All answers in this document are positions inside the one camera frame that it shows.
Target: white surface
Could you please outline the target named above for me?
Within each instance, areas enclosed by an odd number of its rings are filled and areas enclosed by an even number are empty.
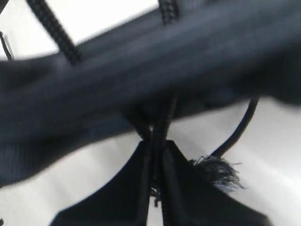
[[[49,0],[76,43],[156,7],[156,0]],[[0,15],[16,58],[56,51],[25,0],[10,0]],[[0,57],[5,55],[0,50]],[[246,104],[174,123],[170,137],[189,158],[211,153],[235,129]],[[276,226],[301,222],[301,111],[263,100],[239,143],[226,154],[246,190],[233,197],[266,213]],[[82,148],[35,178],[0,190],[0,217],[5,226],[47,226],[54,215],[87,197],[110,180],[136,147],[135,134]],[[151,208],[149,225],[161,225]]]

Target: white background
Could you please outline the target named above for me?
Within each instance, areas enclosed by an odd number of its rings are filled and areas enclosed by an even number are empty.
[[[156,0],[49,0],[76,43],[87,40],[157,6]],[[16,59],[57,51],[25,0],[9,0],[0,15]],[[1,59],[5,59],[0,50]],[[170,137],[189,158],[211,153],[235,129],[246,103],[174,123]],[[276,226],[301,222],[301,111],[270,99],[258,110],[240,141],[225,157],[240,172],[246,190],[232,196],[267,214]],[[35,178],[0,190],[5,226],[47,226],[55,214],[87,197],[110,180],[136,147],[135,134],[82,148]],[[150,209],[149,225],[161,225]]]

